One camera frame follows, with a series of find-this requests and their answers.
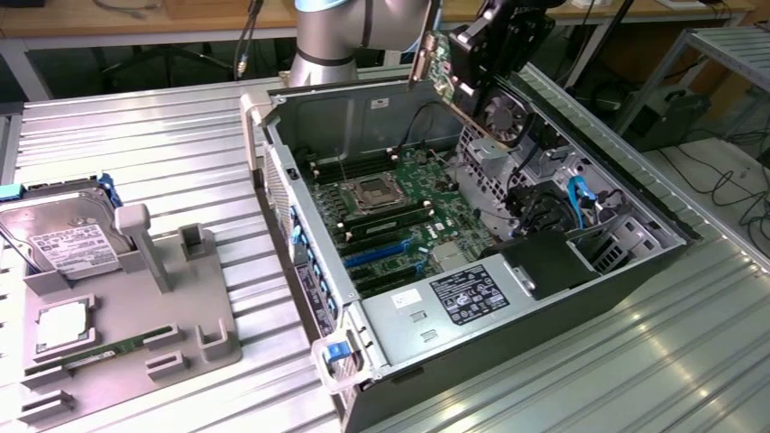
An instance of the metal table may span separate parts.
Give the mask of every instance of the metal table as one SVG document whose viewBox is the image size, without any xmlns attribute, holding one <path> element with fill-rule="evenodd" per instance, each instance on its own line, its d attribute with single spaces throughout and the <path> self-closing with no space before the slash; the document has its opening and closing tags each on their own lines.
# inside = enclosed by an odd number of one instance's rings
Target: metal table
<svg viewBox="0 0 770 433">
<path fill-rule="evenodd" d="M 661 60 L 661 64 L 647 79 L 633 103 L 623 107 L 614 128 L 618 134 L 623 134 L 629 129 L 647 98 L 663 82 L 666 74 L 677 64 L 685 50 L 690 47 L 709 59 L 719 62 L 733 72 L 741 74 L 758 88 L 770 93 L 770 32 L 754 26 L 689 29 L 677 38 L 674 46 Z M 691 83 L 703 64 L 705 62 L 699 68 L 693 69 L 679 81 L 681 83 L 686 85 Z"/>
<path fill-rule="evenodd" d="M 368 431 L 767 429 L 770 262 L 548 78 L 534 68 L 522 76 L 703 240 L 613 311 Z M 148 205 L 155 235 L 189 221 L 216 232 L 244 347 L 239 363 L 55 432 L 160 426 L 339 430 L 247 188 L 238 97 L 251 86 L 274 84 L 260 80 L 28 104 L 23 119 L 11 123 L 21 136 L 11 143 L 19 144 L 16 180 L 108 169 L 124 200 Z M 15 254 L 4 254 L 0 268 L 0 287 L 9 291 L 0 300 L 7 322 L 0 338 L 8 338 L 20 294 Z M 7 353 L 0 372 L 9 371 L 15 354 L 0 352 Z M 12 380 L 0 376 L 0 429 L 24 431 L 5 420 L 19 407 Z"/>
</svg>

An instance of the motherboard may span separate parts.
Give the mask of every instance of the motherboard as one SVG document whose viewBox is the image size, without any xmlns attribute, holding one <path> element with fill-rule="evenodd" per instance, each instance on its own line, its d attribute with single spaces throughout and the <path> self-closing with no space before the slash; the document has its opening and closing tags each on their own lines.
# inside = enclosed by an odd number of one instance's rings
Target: motherboard
<svg viewBox="0 0 770 433">
<path fill-rule="evenodd" d="M 458 192 L 454 163 L 408 148 L 390 155 L 390 164 L 386 171 L 338 164 L 343 179 L 332 182 L 319 167 L 307 182 L 364 298 L 474 262 L 495 243 Z"/>
</svg>

